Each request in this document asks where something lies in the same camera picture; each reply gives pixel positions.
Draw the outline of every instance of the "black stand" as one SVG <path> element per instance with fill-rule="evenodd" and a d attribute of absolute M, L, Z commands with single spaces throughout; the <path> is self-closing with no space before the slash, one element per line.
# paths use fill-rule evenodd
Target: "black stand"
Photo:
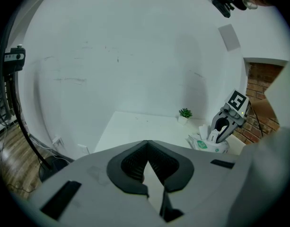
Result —
<path fill-rule="evenodd" d="M 40 168 L 39 168 L 39 178 L 41 182 L 43 182 L 49 177 L 51 177 L 52 175 L 54 175 L 55 173 L 57 173 L 58 171 L 62 170 L 65 166 L 68 165 L 68 163 L 66 162 L 66 160 L 55 158 L 54 156 L 44 159 L 41 156 L 41 154 L 37 151 L 31 139 L 29 138 L 28 132 L 26 131 L 24 127 L 20 112 L 18 110 L 16 89 L 15 89 L 15 83 L 14 83 L 14 74 L 9 76 L 9 88 L 10 88 L 10 97 L 12 101 L 13 111 L 17 117 L 17 121 L 22 130 L 22 133 L 25 136 L 31 149 L 34 151 L 34 153 L 39 158 L 39 160 L 42 161 L 42 164 L 40 165 Z"/>

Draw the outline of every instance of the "light switch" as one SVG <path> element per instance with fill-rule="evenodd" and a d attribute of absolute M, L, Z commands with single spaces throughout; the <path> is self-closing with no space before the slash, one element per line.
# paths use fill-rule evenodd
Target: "light switch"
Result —
<path fill-rule="evenodd" d="M 89 150 L 87 146 L 78 145 L 78 147 L 80 148 L 80 151 L 83 152 L 85 155 L 89 155 Z"/>

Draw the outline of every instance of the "green label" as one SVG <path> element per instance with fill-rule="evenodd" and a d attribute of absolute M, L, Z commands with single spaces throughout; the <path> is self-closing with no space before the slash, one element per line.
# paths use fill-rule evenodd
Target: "green label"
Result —
<path fill-rule="evenodd" d="M 203 141 L 201 141 L 201 140 L 198 140 L 197 144 L 198 144 L 198 147 L 201 148 L 201 149 L 206 149 L 207 148 L 206 144 Z"/>

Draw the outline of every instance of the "white pot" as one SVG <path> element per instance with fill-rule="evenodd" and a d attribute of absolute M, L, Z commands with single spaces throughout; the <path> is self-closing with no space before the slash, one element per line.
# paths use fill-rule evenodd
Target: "white pot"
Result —
<path fill-rule="evenodd" d="M 178 122 L 181 124 L 181 125 L 185 125 L 187 123 L 188 119 L 183 117 L 183 116 L 179 116 L 178 117 Z"/>

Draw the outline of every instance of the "black slot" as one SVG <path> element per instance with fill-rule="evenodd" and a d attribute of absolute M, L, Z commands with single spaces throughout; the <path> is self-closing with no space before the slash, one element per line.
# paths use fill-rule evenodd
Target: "black slot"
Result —
<path fill-rule="evenodd" d="M 225 168 L 229 168 L 229 169 L 232 169 L 234 167 L 234 164 L 235 164 L 235 163 L 232 163 L 232 162 L 221 161 L 221 160 L 213 160 L 210 163 L 215 164 L 217 166 L 222 166 L 222 167 L 225 167 Z"/>
<path fill-rule="evenodd" d="M 42 207 L 41 211 L 49 217 L 57 220 L 63 213 L 75 193 L 78 191 L 80 183 L 68 181 L 64 186 Z"/>
<path fill-rule="evenodd" d="M 164 190 L 163 203 L 162 203 L 162 206 L 160 208 L 159 215 L 166 222 L 170 222 L 170 221 L 172 221 L 172 220 L 184 215 L 181 210 L 174 209 L 172 207 L 170 199 L 169 199 L 169 196 L 168 196 L 168 193 L 166 192 L 166 190 Z"/>

